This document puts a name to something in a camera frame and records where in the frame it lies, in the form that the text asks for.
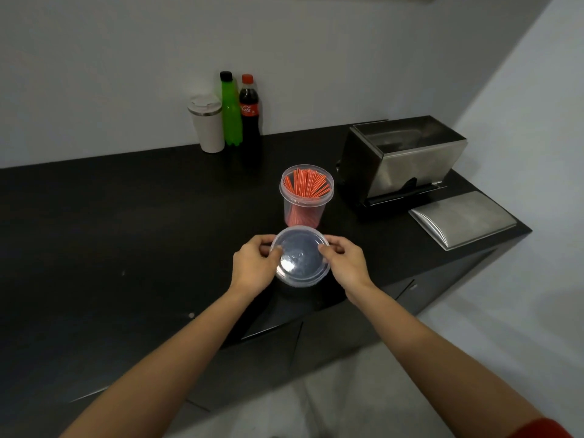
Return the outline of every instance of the hand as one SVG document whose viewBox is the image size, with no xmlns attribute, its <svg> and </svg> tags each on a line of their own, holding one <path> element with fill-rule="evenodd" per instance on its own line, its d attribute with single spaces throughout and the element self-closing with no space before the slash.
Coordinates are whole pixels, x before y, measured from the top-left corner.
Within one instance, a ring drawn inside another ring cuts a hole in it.
<svg viewBox="0 0 584 438">
<path fill-rule="evenodd" d="M 318 250 L 331 264 L 332 274 L 354 304 L 359 292 L 375 287 L 369 278 L 363 250 L 342 236 L 325 235 L 325 238 L 331 245 L 321 244 Z"/>
<path fill-rule="evenodd" d="M 230 290 L 252 299 L 272 282 L 282 256 L 280 246 L 270 252 L 276 235 L 256 235 L 233 254 Z"/>
</svg>

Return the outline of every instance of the red bottle label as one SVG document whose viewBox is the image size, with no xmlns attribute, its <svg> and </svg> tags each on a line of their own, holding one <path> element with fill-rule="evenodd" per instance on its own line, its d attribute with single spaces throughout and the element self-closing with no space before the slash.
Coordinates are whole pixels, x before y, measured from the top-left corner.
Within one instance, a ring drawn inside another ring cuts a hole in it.
<svg viewBox="0 0 584 438">
<path fill-rule="evenodd" d="M 257 104 L 240 104 L 239 107 L 244 117 L 255 117 L 259 115 Z"/>
</svg>

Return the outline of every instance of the coca-cola bottle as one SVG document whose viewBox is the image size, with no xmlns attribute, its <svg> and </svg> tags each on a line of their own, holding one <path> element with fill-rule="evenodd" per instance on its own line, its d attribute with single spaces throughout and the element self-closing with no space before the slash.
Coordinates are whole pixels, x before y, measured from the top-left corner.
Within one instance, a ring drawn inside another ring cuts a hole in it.
<svg viewBox="0 0 584 438">
<path fill-rule="evenodd" d="M 259 97 L 253 86 L 253 75 L 244 73 L 241 77 L 243 86 L 239 92 L 241 123 L 244 127 L 244 146 L 259 143 Z"/>
</svg>

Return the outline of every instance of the person's left arm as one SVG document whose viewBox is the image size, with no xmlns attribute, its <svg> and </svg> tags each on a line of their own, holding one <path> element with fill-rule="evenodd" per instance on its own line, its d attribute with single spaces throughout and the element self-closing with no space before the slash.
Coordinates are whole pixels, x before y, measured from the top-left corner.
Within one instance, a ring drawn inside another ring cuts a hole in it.
<svg viewBox="0 0 584 438">
<path fill-rule="evenodd" d="M 233 255 L 229 290 L 113 383 L 61 438 L 161 437 L 235 322 L 274 278 L 281 249 L 265 246 L 273 240 L 256 235 L 244 244 Z"/>
</svg>

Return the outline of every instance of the forearm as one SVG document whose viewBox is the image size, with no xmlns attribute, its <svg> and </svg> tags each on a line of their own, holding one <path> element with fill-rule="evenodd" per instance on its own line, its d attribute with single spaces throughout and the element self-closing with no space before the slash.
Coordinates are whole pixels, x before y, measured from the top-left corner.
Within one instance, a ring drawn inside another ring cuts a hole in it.
<svg viewBox="0 0 584 438">
<path fill-rule="evenodd" d="M 62 438 L 159 437 L 250 303 L 227 291 L 96 399 Z"/>
<path fill-rule="evenodd" d="M 375 287 L 356 294 L 355 304 L 457 436 L 503 438 L 541 418 L 507 383 L 387 294 Z"/>
</svg>

